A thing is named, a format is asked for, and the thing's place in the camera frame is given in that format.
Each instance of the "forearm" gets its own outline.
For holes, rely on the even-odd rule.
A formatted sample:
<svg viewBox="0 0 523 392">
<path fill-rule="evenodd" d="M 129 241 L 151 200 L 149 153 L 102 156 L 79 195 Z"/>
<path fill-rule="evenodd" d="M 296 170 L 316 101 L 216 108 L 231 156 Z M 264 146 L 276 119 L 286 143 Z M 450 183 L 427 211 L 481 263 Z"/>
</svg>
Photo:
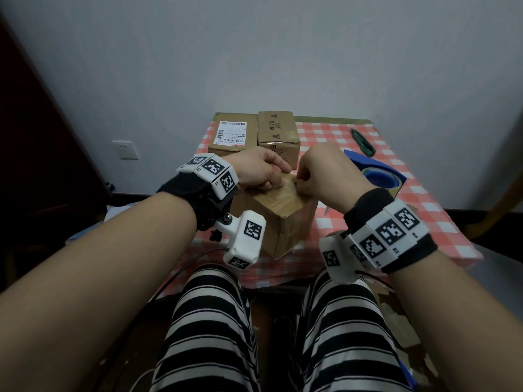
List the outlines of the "forearm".
<svg viewBox="0 0 523 392">
<path fill-rule="evenodd" d="M 447 256 L 390 280 L 450 390 L 523 390 L 523 326 Z"/>
<path fill-rule="evenodd" d="M 160 193 L 0 295 L 0 389 L 71 390 L 154 294 L 195 231 L 190 205 Z"/>
</svg>

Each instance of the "red and white checkered tablecloth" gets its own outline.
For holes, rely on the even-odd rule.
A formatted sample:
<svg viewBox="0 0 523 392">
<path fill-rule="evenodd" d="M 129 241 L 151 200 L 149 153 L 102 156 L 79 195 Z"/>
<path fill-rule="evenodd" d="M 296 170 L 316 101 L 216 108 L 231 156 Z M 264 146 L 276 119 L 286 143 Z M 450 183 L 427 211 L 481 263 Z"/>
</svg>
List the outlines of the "red and white checkered tablecloth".
<svg viewBox="0 0 523 392">
<path fill-rule="evenodd" d="M 327 140 L 337 142 L 341 149 L 361 153 L 358 145 L 350 135 L 351 128 L 355 128 L 361 132 L 363 136 L 374 145 L 376 148 L 374 159 L 392 166 L 407 177 L 407 182 L 403 185 L 398 197 L 417 209 L 416 214 L 427 224 L 439 249 L 461 267 L 467 267 L 480 260 L 482 258 L 481 254 L 474 249 L 472 243 L 461 234 L 448 214 L 428 194 L 419 181 L 416 180 L 407 165 L 396 157 L 374 125 L 297 122 L 297 130 L 301 140 L 300 157 L 310 146 L 316 143 L 326 142 Z M 213 129 L 214 122 L 211 123 L 211 126 L 207 129 L 206 135 L 204 135 L 196 153 L 208 151 L 207 145 L 210 142 Z M 309 237 L 294 247 L 294 249 L 283 258 L 274 260 L 262 252 L 255 265 L 243 272 L 236 271 L 240 283 L 246 288 L 254 289 L 316 275 L 317 272 L 324 267 L 323 260 L 318 251 L 318 239 L 333 231 L 346 229 L 341 213 L 331 209 L 325 215 L 325 210 L 325 205 L 320 202 L 316 210 L 316 220 L 312 224 Z M 198 231 L 196 233 L 193 243 L 177 263 L 172 274 L 201 252 L 218 246 L 218 243 L 209 240 L 209 236 L 210 231 Z M 187 270 L 184 270 L 182 274 L 165 289 L 163 295 L 175 294 L 181 291 L 187 279 L 197 266 L 208 262 L 223 264 L 222 258 L 222 251 L 214 251 L 207 256 L 203 256 L 189 266 Z"/>
</svg>

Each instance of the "taped cardboard box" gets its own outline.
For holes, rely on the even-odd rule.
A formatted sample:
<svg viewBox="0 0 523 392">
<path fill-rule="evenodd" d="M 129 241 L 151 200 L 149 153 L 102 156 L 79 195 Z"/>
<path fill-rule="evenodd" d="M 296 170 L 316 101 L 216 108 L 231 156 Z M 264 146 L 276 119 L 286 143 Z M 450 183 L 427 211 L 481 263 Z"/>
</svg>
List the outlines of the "taped cardboard box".
<svg viewBox="0 0 523 392">
<path fill-rule="evenodd" d="M 318 201 L 299 194 L 292 174 L 285 174 L 284 185 L 272 190 L 246 190 L 234 197 L 231 213 L 239 217 L 253 210 L 267 222 L 261 248 L 275 259 L 304 240 L 311 229 Z"/>
<path fill-rule="evenodd" d="M 218 113 L 209 143 L 209 152 L 220 157 L 257 145 L 258 118 L 256 114 Z"/>
<path fill-rule="evenodd" d="M 301 143 L 294 114 L 291 111 L 260 111 L 258 145 L 273 150 L 296 169 Z"/>
</svg>

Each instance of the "person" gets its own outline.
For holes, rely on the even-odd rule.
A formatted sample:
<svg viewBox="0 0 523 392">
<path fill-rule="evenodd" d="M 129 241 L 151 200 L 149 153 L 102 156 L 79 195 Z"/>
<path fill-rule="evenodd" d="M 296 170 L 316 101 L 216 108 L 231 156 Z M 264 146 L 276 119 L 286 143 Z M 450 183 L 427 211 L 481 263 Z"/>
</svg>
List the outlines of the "person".
<svg viewBox="0 0 523 392">
<path fill-rule="evenodd" d="M 291 171 L 261 147 L 225 159 L 242 188 L 278 186 Z M 374 188 L 335 144 L 318 144 L 301 158 L 297 189 L 341 213 Z M 165 280 L 195 231 L 189 203 L 160 192 L 3 292 L 0 389 L 74 389 Z M 389 278 L 450 390 L 523 390 L 521 323 L 446 255 L 435 251 Z M 249 311 L 231 270 L 198 268 L 176 306 L 151 390 L 259 390 Z M 335 285 L 323 271 L 301 316 L 304 390 L 409 389 L 362 280 Z"/>
</svg>

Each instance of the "person's right arm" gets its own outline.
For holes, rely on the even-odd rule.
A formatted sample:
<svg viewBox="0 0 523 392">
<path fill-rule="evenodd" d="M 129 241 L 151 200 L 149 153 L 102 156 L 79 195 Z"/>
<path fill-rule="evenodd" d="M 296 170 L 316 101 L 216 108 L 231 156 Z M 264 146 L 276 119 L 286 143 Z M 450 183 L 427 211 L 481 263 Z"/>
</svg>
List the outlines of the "person's right arm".
<svg viewBox="0 0 523 392">
<path fill-rule="evenodd" d="M 299 191 L 341 213 L 375 188 L 331 143 L 305 153 L 297 178 Z M 445 254 L 389 278 L 450 390 L 523 390 L 523 324 Z"/>
</svg>

